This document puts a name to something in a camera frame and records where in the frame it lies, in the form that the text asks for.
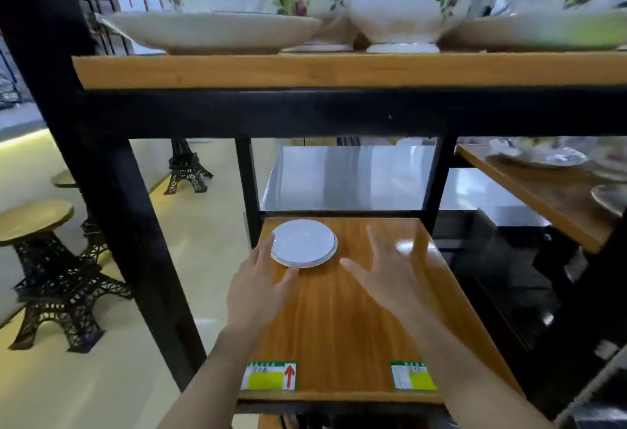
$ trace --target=shelving unit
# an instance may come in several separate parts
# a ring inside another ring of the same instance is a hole
[[[0,28],[181,389],[206,352],[130,138],[233,137],[254,244],[252,137],[438,137],[423,209],[368,213],[431,231],[460,135],[627,135],[624,53],[93,57],[78,0],[4,0]],[[627,344],[626,245],[623,219],[529,355],[521,385],[549,417],[602,340]]]

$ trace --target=wall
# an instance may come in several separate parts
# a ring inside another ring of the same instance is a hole
[[[148,189],[168,174],[172,154],[167,139],[131,140],[139,169]],[[0,212],[37,199],[66,199],[74,205],[74,217],[57,231],[67,247],[78,253],[86,241],[80,224],[87,213],[76,189],[55,188],[50,178],[66,168],[63,158],[47,129],[0,142]],[[0,322],[19,304],[12,286],[22,278],[20,261],[11,246],[0,248]]]

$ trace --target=white plate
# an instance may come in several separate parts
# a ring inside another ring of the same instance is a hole
[[[442,42],[489,51],[614,50],[627,43],[627,11],[484,16],[463,21]]]
[[[600,184],[590,192],[594,201],[616,216],[627,208],[627,184]]]
[[[490,146],[499,155],[534,168],[568,168],[583,165],[588,160],[583,153],[570,147],[556,149],[552,154],[540,159],[528,159],[523,156],[522,151],[511,146],[507,139],[492,139]]]
[[[268,13],[147,11],[98,15],[98,21],[148,48],[170,54],[278,53],[302,45],[322,21]]]
[[[328,227],[311,219],[287,221],[274,230],[272,257],[287,265],[311,267],[337,249],[337,238]]]
[[[335,237],[335,244],[333,245],[333,249],[331,249],[331,251],[327,255],[325,255],[325,257],[322,257],[321,259],[318,259],[318,260],[313,261],[313,262],[307,262],[307,263],[288,262],[288,261],[284,261],[283,259],[279,259],[274,254],[271,254],[271,256],[272,256],[272,259],[277,261],[279,264],[283,264],[286,267],[292,267],[293,265],[295,265],[297,267],[300,267],[301,269],[306,269],[306,268],[309,268],[309,267],[316,267],[317,265],[324,264],[326,261],[331,259],[333,257],[333,255],[335,254],[335,251],[337,251],[337,237],[336,236],[334,236],[334,237]]]

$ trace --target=stool seat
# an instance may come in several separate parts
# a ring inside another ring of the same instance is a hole
[[[31,234],[61,226],[74,215],[74,206],[62,199],[34,201],[0,213],[0,246]]]
[[[63,170],[61,173],[54,175],[50,182],[57,188],[78,188],[70,170]]]

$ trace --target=eiffel tower stool base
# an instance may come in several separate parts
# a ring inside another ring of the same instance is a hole
[[[74,177],[69,170],[62,171],[50,180],[57,188],[78,188]],[[94,219],[89,206],[87,206],[87,219],[80,226],[83,228],[83,236],[87,239],[87,247],[81,252],[82,257],[86,257],[98,262],[98,257],[109,249],[105,240],[105,235],[100,230],[98,223]]]
[[[72,204],[60,200],[0,214],[0,246],[13,246],[24,272],[14,290],[26,309],[11,350],[32,347],[39,326],[53,321],[63,329],[68,351],[88,353],[104,334],[92,314],[96,299],[105,294],[132,298],[127,284],[101,274],[95,261],[72,254],[55,236],[53,230],[73,214]]]
[[[170,158],[170,184],[164,195],[173,195],[181,180],[188,180],[197,193],[207,191],[202,177],[209,179],[213,175],[200,165],[198,154],[192,152],[186,139],[172,139],[172,158]]]

